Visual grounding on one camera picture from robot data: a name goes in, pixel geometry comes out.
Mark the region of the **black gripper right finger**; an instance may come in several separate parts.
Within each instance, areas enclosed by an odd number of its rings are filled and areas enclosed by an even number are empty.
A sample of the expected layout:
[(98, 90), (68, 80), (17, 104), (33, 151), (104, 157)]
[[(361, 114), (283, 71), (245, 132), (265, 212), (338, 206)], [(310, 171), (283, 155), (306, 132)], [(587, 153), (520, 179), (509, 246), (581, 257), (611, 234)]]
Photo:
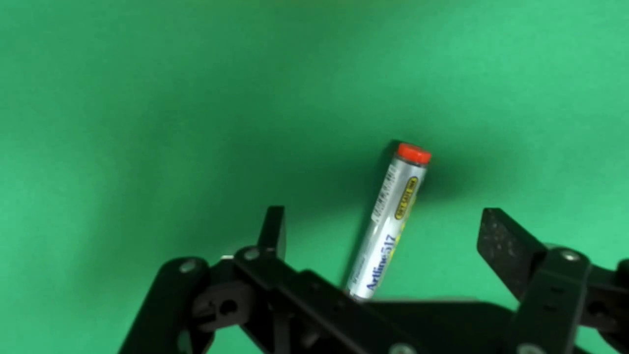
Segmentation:
[(546, 246), (503, 208), (481, 210), (475, 250), (515, 299), (524, 295), (546, 254)]

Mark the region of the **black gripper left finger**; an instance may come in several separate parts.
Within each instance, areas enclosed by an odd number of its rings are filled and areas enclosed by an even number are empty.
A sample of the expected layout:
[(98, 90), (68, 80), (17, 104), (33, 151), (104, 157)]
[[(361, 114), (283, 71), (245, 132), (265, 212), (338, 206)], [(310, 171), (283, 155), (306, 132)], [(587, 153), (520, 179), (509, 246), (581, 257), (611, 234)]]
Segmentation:
[(283, 257), (285, 256), (285, 208), (269, 206), (263, 218), (263, 226), (257, 238), (257, 248), (263, 254)]

